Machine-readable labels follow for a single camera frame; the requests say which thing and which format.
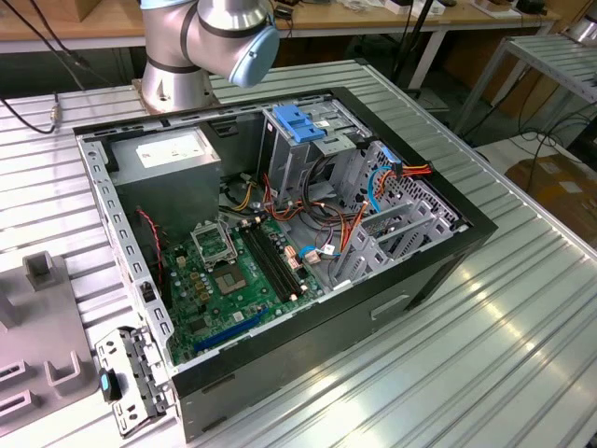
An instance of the gray fixture block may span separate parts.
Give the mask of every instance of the gray fixture block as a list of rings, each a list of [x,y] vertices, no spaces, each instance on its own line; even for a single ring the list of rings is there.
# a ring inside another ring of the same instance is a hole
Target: gray fixture block
[[[0,288],[0,332],[7,332],[17,325],[19,325],[19,314]]]
[[[39,252],[23,257],[22,265],[25,267],[27,279],[35,291],[53,287],[60,281],[60,277],[52,263],[52,257],[48,252]]]
[[[56,394],[60,397],[65,397],[81,387],[89,381],[90,376],[88,370],[81,365],[81,360],[75,351],[71,352],[71,364],[61,369],[51,363],[51,361],[44,362],[44,370],[46,371],[46,378],[48,385],[56,390]]]
[[[0,290],[2,437],[87,397],[98,383],[62,258],[25,257],[20,268],[0,273]]]
[[[0,401],[0,425],[34,412],[40,405],[39,398],[31,390],[22,392]]]

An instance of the chipset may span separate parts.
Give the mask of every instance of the chipset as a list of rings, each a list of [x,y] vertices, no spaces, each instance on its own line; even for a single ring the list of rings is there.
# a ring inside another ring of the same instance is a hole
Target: chipset
[[[214,271],[214,279],[222,295],[230,294],[247,285],[241,269],[236,264],[229,264]]]

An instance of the cardboard box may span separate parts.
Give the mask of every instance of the cardboard box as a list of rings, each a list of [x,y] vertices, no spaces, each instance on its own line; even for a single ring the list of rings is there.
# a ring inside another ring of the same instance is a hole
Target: cardboard box
[[[102,0],[35,0],[46,16],[52,21],[83,21]],[[29,0],[12,0],[11,4],[23,15],[36,16]]]
[[[526,188],[530,159],[506,172],[516,185]],[[587,165],[558,154],[537,159],[529,194],[571,231],[597,248],[597,174]]]

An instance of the motherboard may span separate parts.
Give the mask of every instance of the motherboard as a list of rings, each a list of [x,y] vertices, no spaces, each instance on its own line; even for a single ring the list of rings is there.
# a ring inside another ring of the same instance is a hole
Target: motherboard
[[[275,221],[208,226],[163,253],[175,365],[324,294]]]

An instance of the blue pcie slot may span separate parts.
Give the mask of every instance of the blue pcie slot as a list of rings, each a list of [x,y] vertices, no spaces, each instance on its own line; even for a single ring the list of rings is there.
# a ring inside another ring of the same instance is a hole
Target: blue pcie slot
[[[243,331],[251,329],[252,327],[255,327],[261,320],[261,317],[264,314],[266,314],[268,310],[269,309],[266,308],[254,315],[253,317],[251,317],[250,319],[246,319],[245,321],[236,324],[234,327],[230,327],[229,329],[220,331],[219,333],[215,334],[214,336],[210,336],[209,338],[201,341],[200,343],[195,343],[193,345],[195,352],[199,353],[201,350],[205,350],[213,347],[214,345],[218,345],[219,343],[223,343],[225,340],[230,339],[231,337],[236,336],[237,334],[240,334]]]

